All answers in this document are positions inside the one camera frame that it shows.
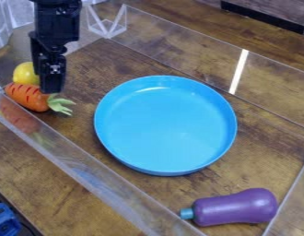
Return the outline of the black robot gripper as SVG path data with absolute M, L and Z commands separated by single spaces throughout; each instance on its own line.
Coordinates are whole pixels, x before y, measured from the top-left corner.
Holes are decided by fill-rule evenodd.
M 44 94 L 60 93 L 66 85 L 66 45 L 80 39 L 82 0 L 30 0 L 35 4 L 35 30 L 30 32 L 35 73 Z

